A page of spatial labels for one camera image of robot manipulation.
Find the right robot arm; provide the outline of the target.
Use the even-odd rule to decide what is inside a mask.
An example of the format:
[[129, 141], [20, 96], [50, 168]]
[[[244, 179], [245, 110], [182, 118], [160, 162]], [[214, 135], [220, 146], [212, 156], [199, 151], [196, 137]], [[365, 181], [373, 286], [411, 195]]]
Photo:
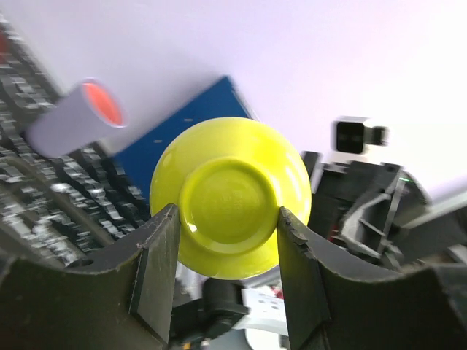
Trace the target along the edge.
[[422, 186], [390, 163], [302, 160], [317, 180], [308, 227], [349, 253], [391, 270], [466, 263], [466, 191], [431, 203]]

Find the yellow-green bowl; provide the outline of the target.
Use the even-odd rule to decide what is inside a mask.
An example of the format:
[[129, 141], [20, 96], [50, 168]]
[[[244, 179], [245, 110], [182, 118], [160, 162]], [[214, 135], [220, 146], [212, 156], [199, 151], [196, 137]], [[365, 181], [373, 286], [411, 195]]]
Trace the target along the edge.
[[164, 150], [150, 184], [150, 211], [180, 212], [178, 259], [217, 279], [247, 279], [277, 267], [281, 207], [308, 222], [309, 175], [278, 131], [243, 117], [200, 122]]

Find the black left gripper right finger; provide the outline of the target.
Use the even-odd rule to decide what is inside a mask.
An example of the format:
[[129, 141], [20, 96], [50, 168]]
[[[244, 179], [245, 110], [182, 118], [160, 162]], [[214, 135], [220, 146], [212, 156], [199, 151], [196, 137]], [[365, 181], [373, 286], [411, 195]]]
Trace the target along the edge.
[[292, 349], [464, 349], [466, 267], [398, 273], [310, 230], [288, 209], [277, 224]]

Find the lavender plastic cup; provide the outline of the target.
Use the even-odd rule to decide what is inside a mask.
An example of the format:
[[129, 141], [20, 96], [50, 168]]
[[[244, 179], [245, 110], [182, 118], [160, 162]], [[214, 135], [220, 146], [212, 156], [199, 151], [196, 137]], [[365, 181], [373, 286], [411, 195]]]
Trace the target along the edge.
[[[105, 88], [120, 107], [122, 126], [105, 122], [90, 105], [82, 89], [85, 82], [95, 82]], [[126, 115], [110, 90], [97, 79], [85, 79], [68, 95], [42, 113], [24, 132], [31, 148], [46, 158], [59, 158], [108, 137], [127, 126]]]

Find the pink plastic cup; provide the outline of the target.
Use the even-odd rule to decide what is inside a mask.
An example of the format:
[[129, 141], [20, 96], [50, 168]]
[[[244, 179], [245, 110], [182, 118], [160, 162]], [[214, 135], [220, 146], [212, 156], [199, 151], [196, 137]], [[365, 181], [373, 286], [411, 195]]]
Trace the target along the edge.
[[123, 125], [120, 107], [105, 88], [95, 82], [85, 82], [82, 89], [90, 105], [105, 122], [113, 126]]

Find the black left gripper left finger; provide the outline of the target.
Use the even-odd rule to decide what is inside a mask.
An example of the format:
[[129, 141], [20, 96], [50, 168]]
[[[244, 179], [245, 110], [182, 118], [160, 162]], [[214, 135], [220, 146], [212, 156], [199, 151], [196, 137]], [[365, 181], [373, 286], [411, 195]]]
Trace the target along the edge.
[[1, 253], [3, 349], [167, 349], [180, 240], [169, 204], [67, 268]]

